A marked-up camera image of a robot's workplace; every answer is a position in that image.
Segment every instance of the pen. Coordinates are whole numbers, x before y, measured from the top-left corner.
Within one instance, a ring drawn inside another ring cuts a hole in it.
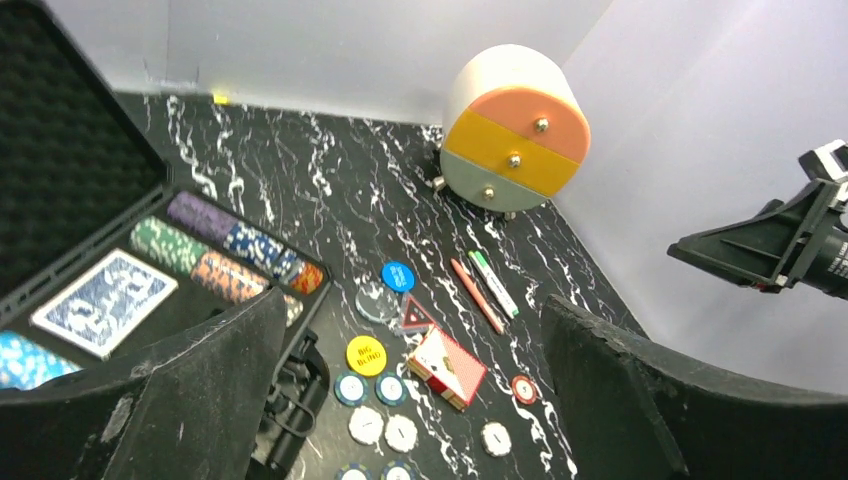
[[[507,293],[506,288],[503,286],[498,277],[495,276],[494,270],[489,266],[489,262],[486,261],[486,257],[483,256],[482,253],[475,250],[468,251],[468,258],[471,259],[471,263],[474,264],[474,268],[480,273],[480,276],[483,277],[483,280],[486,281],[486,286],[489,287],[489,291],[492,292],[492,295],[498,300],[498,303],[501,304],[501,308],[504,309],[506,315],[512,319],[518,315],[518,305],[512,301],[512,297]]]
[[[453,270],[456,272],[456,275],[460,280],[462,280],[463,285],[465,285],[465,289],[468,290],[468,293],[470,293],[471,297],[474,298],[474,301],[477,302],[477,306],[480,307],[480,310],[483,310],[483,314],[486,315],[489,323],[492,324],[492,328],[494,328],[498,334],[503,335],[503,324],[495,315],[492,307],[486,303],[486,299],[483,298],[480,290],[477,290],[477,287],[474,286],[474,282],[471,280],[471,277],[468,276],[468,273],[466,273],[465,267],[463,267],[462,264],[457,262],[454,258],[451,258],[451,265],[453,266]]]

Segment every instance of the tabletop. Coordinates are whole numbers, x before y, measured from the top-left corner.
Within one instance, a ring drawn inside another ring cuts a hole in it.
[[[205,96],[122,94],[120,100],[173,162],[177,181],[194,182],[330,265],[335,282],[311,328],[333,379],[348,370],[345,347],[358,335],[379,339],[389,357],[386,369],[405,379],[403,405],[382,405],[373,381],[365,405],[384,420],[400,414],[415,422],[418,441],[410,453],[395,453],[384,440],[372,447],[356,443],[347,428],[353,410],[331,393],[289,478],[331,479],[349,463],[379,478],[394,460],[432,480],[576,478],[540,351],[539,309],[548,295],[561,294],[615,325],[644,332],[550,203],[505,222],[449,191],[434,193],[433,148],[441,135],[434,126],[216,105]],[[486,255],[518,304],[505,335],[493,331],[451,270],[450,258],[469,249]],[[465,412],[407,371],[405,359],[420,335],[396,337],[356,311],[359,286],[379,281],[389,261],[412,268],[415,297],[488,367]],[[513,397],[511,380],[519,374],[537,385],[532,405]],[[509,432],[512,450],[504,458],[483,449],[480,431],[489,421]]]

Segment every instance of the green and white marker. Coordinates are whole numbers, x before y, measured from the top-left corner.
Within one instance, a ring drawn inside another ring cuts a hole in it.
[[[474,264],[474,268],[477,269],[480,276],[483,277],[483,280],[486,281],[486,286],[489,287],[489,291],[498,299],[498,303],[501,304],[501,308],[504,309],[507,316],[510,319],[515,318],[518,315],[518,305],[512,301],[512,297],[509,296],[506,288],[498,280],[498,277],[495,276],[495,272],[492,271],[492,267],[489,266],[489,262],[486,261],[483,254],[475,250],[469,250],[468,258]]]

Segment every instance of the metal knob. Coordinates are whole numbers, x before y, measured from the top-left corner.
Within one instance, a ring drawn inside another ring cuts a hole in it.
[[[550,126],[550,124],[548,123],[547,118],[542,117],[542,118],[536,120],[536,131],[537,132],[539,132],[539,133],[544,132],[545,130],[548,129],[548,126]]]

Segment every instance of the yellow drawer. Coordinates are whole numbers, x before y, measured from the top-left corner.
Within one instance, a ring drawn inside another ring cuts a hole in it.
[[[460,115],[442,148],[546,197],[580,166],[470,110]],[[520,158],[517,167],[510,165],[513,155]]]

